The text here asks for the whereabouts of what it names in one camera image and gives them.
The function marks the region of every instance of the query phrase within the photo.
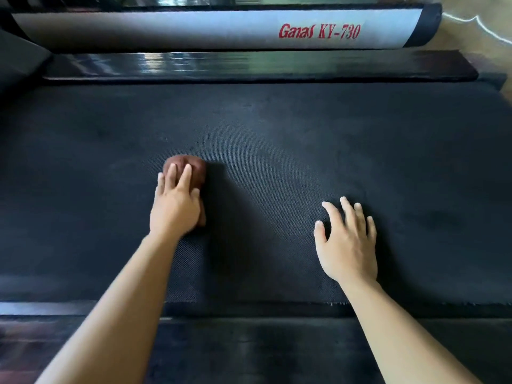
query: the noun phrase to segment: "hand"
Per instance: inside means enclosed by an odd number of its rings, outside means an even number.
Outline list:
[[[323,223],[315,223],[315,244],[320,264],[327,276],[336,280],[342,288],[353,282],[374,282],[377,279],[375,222],[368,217],[367,234],[361,204],[356,203],[354,210],[347,198],[342,197],[341,202],[345,223],[336,206],[329,202],[322,203],[331,221],[329,240],[325,237]]]
[[[176,185],[177,168],[171,164],[167,176],[158,174],[155,201],[150,215],[150,234],[159,239],[180,239],[199,219],[199,189],[190,192],[192,166],[187,164]]]

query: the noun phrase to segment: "brown ball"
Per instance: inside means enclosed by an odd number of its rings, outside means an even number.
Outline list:
[[[194,188],[198,188],[201,190],[205,180],[206,180],[206,162],[193,155],[174,155],[168,158],[164,165],[162,172],[164,175],[167,175],[167,171],[172,163],[176,164],[177,169],[177,180],[181,178],[183,174],[183,170],[185,166],[190,164],[192,166],[192,179],[190,180],[190,191]],[[206,214],[204,212],[204,204],[201,199],[201,214],[199,215],[199,221],[197,222],[197,226],[205,226],[206,225]]]

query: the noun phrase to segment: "forearm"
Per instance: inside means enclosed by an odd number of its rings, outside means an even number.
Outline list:
[[[345,286],[387,384],[480,383],[376,282]]]
[[[144,238],[38,384],[142,383],[177,242]]]

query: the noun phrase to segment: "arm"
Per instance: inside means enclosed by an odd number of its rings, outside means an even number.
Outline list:
[[[377,231],[367,222],[360,204],[352,208],[341,198],[345,222],[328,202],[332,232],[326,239],[322,222],[315,225],[317,254],[325,273],[336,280],[355,310],[382,376],[387,384],[479,384],[457,359],[376,282]]]
[[[158,175],[150,233],[37,384],[140,384],[153,347],[174,251],[199,218],[190,165]]]

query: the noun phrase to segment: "white cable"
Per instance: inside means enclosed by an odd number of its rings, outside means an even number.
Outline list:
[[[507,43],[507,44],[512,44],[512,40],[510,39],[507,39],[507,38],[504,38],[500,35],[498,35],[497,33],[491,31],[489,28],[487,28],[485,26],[485,24],[483,24],[482,20],[480,19],[480,16],[479,15],[476,15],[475,17],[472,17],[470,19],[461,19],[460,17],[457,17],[457,16],[454,16],[454,15],[451,15],[447,12],[443,12],[443,16],[446,16],[452,20],[455,20],[455,21],[458,21],[460,23],[471,23],[473,20],[476,20],[478,25],[480,25],[480,27],[486,31],[490,36],[498,39],[499,41],[502,41],[503,43]]]

